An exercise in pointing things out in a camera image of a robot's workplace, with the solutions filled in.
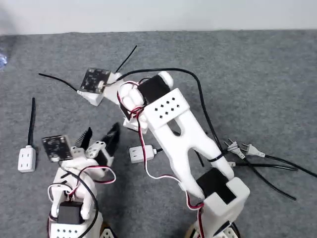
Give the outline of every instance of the white plastic part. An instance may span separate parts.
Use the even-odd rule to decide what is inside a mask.
[[[133,109],[136,108],[136,104],[134,103],[132,98],[130,98],[129,96],[126,96],[126,97],[122,98],[121,100],[122,100],[123,106],[126,109],[128,109],[129,111],[132,111]]]
[[[147,160],[153,159],[154,156],[157,154],[157,150],[153,149],[152,145],[146,145],[145,152],[147,155]],[[132,164],[143,162],[144,160],[142,146],[131,147],[129,149],[129,154]]]
[[[226,204],[216,192],[204,200],[202,225],[206,238],[212,238],[219,227],[227,221],[234,222],[249,197],[249,188],[239,178],[233,178],[226,185],[236,196],[229,204]],[[195,228],[199,229],[198,222],[195,223]]]
[[[148,132],[148,124],[140,119],[140,125],[141,125],[142,133],[146,134]],[[123,126],[135,131],[138,131],[138,128],[139,128],[138,122],[135,118],[132,118],[131,120],[128,120],[127,118],[125,118],[123,122]]]
[[[84,223],[80,225],[72,225],[72,224],[60,224],[52,221],[50,227],[50,238],[78,238],[91,224],[92,218],[86,220]],[[100,229],[103,223],[103,216],[99,212],[96,223],[91,228],[91,230],[84,236],[84,238],[99,238]]]
[[[35,149],[31,145],[27,145],[25,148],[20,149],[18,159],[18,170],[21,173],[33,172],[35,170]]]
[[[226,228],[223,233],[228,237],[228,238],[238,238],[237,234],[234,232],[234,230],[231,227]]]
[[[98,155],[99,151],[106,148],[106,143],[103,141],[96,141],[93,145],[89,146],[85,155],[87,158],[94,159]]]
[[[146,106],[143,114],[147,118],[151,132],[168,156],[175,175],[182,181],[186,190],[204,199],[201,188],[191,174],[188,150],[193,148],[207,159],[216,158],[221,151],[215,142],[206,136],[179,89],[174,89]],[[173,119],[181,129],[180,136],[174,135],[167,125]],[[224,156],[211,164],[229,180],[233,179],[233,170]]]
[[[168,72],[166,72],[166,71],[161,71],[158,74],[164,80],[164,82],[169,86],[169,88],[172,89],[173,85],[174,85],[174,80],[170,76],[170,74]]]
[[[104,98],[102,94],[98,94],[98,93],[82,92],[79,90],[77,90],[77,93],[83,98],[87,99],[88,102],[90,102],[90,104],[94,106],[98,106],[100,102],[102,101],[102,99]]]
[[[103,92],[103,96],[105,98],[109,99],[110,101],[112,101],[113,103],[115,103],[117,105],[119,105],[119,101],[118,101],[118,98],[117,98],[118,89],[120,88],[120,95],[121,95],[121,98],[122,98],[126,94],[124,93],[124,91],[121,91],[121,89],[124,88],[125,86],[128,86],[128,87],[131,86],[131,88],[132,88],[131,84],[123,85],[125,83],[124,80],[120,80],[118,82],[115,82],[121,75],[122,75],[121,73],[116,73],[116,74],[111,73],[107,84],[111,84],[111,83],[113,83],[113,84],[106,86],[105,89],[104,89],[104,92]]]
[[[133,88],[132,90],[130,90],[129,97],[132,99],[136,106],[141,106],[144,104],[143,96],[137,88]]]
[[[100,238],[114,238],[114,235],[110,229],[104,229],[102,234],[100,235]]]
[[[111,166],[114,156],[110,156],[106,150],[106,144],[103,141],[96,141],[93,145],[91,145],[85,152],[87,158],[94,159],[97,157],[99,152],[102,152],[107,159],[107,166]]]

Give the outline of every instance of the power plug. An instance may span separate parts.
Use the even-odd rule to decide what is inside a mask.
[[[142,146],[131,147],[129,149],[129,153],[130,153],[130,159],[132,164],[139,163],[144,160]],[[157,150],[153,149],[152,145],[146,145],[145,154],[146,154],[147,160],[151,160],[157,154]]]
[[[31,145],[27,145],[25,148],[20,149],[18,170],[21,173],[33,172],[35,170],[35,149]]]

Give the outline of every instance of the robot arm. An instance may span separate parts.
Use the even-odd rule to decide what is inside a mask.
[[[146,123],[166,153],[170,166],[181,181],[181,188],[204,200],[202,226],[206,238],[224,237],[226,229],[236,220],[244,207],[250,190],[234,173],[215,142],[206,136],[190,107],[178,88],[171,90],[173,79],[167,72],[161,72],[137,86],[122,85],[119,101],[128,111],[144,107],[140,120]],[[123,109],[130,128],[135,124]],[[175,135],[168,123],[175,120],[181,129]],[[197,181],[189,166],[188,150],[195,149],[212,164],[211,169]],[[198,222],[195,229],[199,231]]]
[[[116,180],[110,166],[118,140],[117,124],[102,141],[86,147],[86,151],[83,148],[70,147],[66,135],[42,139],[50,160],[60,163],[54,182],[48,188],[52,202],[48,223],[50,238],[99,238],[105,234],[109,238],[114,237],[110,228],[102,226],[102,214],[98,211],[97,204],[94,208],[94,204],[97,196],[95,181],[108,184]],[[101,181],[107,171],[113,173],[114,179]],[[69,172],[78,176],[82,182]]]

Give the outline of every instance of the black wire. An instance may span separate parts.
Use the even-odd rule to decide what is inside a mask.
[[[240,232],[239,232],[239,229],[238,229],[237,225],[234,222],[231,223],[231,225],[232,225],[232,228],[233,228],[235,234],[237,235],[237,237],[241,238],[241,235],[240,235]]]
[[[77,92],[77,89],[71,85],[70,83],[66,82],[65,80],[63,79],[60,79],[60,78],[56,78],[54,76],[50,76],[50,75],[47,75],[47,74],[43,74],[43,73],[39,73],[40,76],[43,76],[43,77],[47,77],[47,78],[52,78],[52,79],[55,79],[57,81],[60,81],[60,82],[63,82],[64,84],[66,84],[67,86],[69,86],[71,89],[73,89],[75,92]]]
[[[28,145],[33,144],[33,130],[34,130],[34,120],[35,120],[35,98],[32,98],[32,108],[31,108],[31,118],[28,133]]]
[[[203,159],[202,159],[202,157],[200,156],[200,154],[195,150],[195,153],[196,153],[196,155],[197,155],[197,157],[198,157],[198,159],[199,159],[199,162],[200,162],[200,164],[202,165],[202,167],[205,167],[205,164],[204,164],[204,162],[203,162]]]
[[[314,176],[314,177],[317,178],[317,174],[315,174],[314,172],[309,171],[309,170],[303,168],[302,166],[299,166],[299,165],[297,165],[297,164],[294,164],[294,163],[292,163],[292,162],[290,162],[290,161],[288,161],[288,160],[283,160],[283,159],[281,159],[281,158],[279,158],[279,157],[275,157],[275,156],[271,156],[271,155],[265,155],[265,157],[268,158],[268,159],[271,159],[271,160],[283,162],[283,163],[289,164],[289,165],[291,165],[291,166],[294,166],[294,167],[298,168],[299,170],[301,170],[301,171],[303,171],[303,172],[306,172],[306,173],[308,173],[309,175]]]
[[[253,164],[251,163],[253,167],[268,167],[268,168],[276,168],[276,169],[282,169],[282,170],[290,170],[290,171],[298,171],[298,168],[294,168],[291,166],[282,166],[282,165],[274,165],[274,164]],[[236,163],[236,166],[248,166],[246,163]]]
[[[244,161],[248,164],[249,168],[260,178],[262,179],[269,187],[271,187],[272,189],[274,189],[275,191],[279,192],[280,194],[288,197],[289,199],[292,199],[293,201],[296,201],[296,197],[293,197],[292,195],[282,191],[281,189],[277,188],[275,185],[273,185],[272,183],[270,183],[266,178],[264,178],[253,166],[252,164],[249,162],[249,160],[247,158],[244,158]]]
[[[119,70],[121,69],[121,67],[124,65],[124,63],[130,58],[130,56],[133,54],[133,52],[135,51],[135,49],[137,48],[138,46],[135,46],[133,48],[133,50],[130,52],[130,54],[128,55],[127,58],[125,58],[125,60],[121,63],[121,65],[117,68],[117,70],[115,71],[116,73],[119,72]]]
[[[178,71],[178,72],[183,72],[183,73],[187,73],[189,75],[191,75],[195,81],[197,82],[197,86],[198,86],[198,91],[199,91],[199,97],[200,97],[200,101],[201,101],[201,105],[202,105],[202,108],[203,108],[203,111],[204,111],[204,115],[205,115],[205,118],[206,118],[206,121],[208,123],[208,126],[212,132],[212,135],[214,137],[214,140],[216,142],[216,144],[218,145],[219,149],[221,151],[223,151],[222,149],[222,146],[221,146],[221,143],[216,135],[216,132],[214,130],[214,127],[212,125],[212,122],[210,120],[210,117],[208,115],[208,112],[207,112],[207,109],[206,109],[206,105],[205,105],[205,100],[204,100],[204,96],[203,96],[203,90],[202,90],[202,86],[201,86],[201,83],[197,77],[196,74],[194,74],[193,72],[191,71],[188,71],[186,69],[182,69],[182,68],[147,68],[147,69],[139,69],[139,70],[134,70],[134,71],[130,71],[128,73],[125,73],[124,75],[120,76],[117,80],[117,81],[120,81],[122,79],[124,79],[125,77],[131,75],[131,74],[135,74],[135,73],[144,73],[144,72],[155,72],[155,71]]]
[[[69,175],[72,175],[74,178],[76,178],[77,180],[79,180],[83,186],[87,189],[87,191],[89,192],[89,194],[91,195],[92,199],[93,199],[93,202],[95,204],[95,216],[91,222],[91,224],[87,227],[87,229],[78,237],[78,238],[83,238],[90,230],[91,228],[94,226],[94,224],[96,223],[96,220],[98,218],[98,213],[99,213],[99,206],[98,206],[98,202],[97,202],[97,199],[95,197],[95,195],[93,194],[93,192],[90,190],[90,188],[87,186],[87,184],[76,174],[74,174],[73,172],[71,171],[68,171],[66,169],[64,169],[61,165],[60,165],[60,162],[58,163],[58,166],[64,170],[67,174]]]

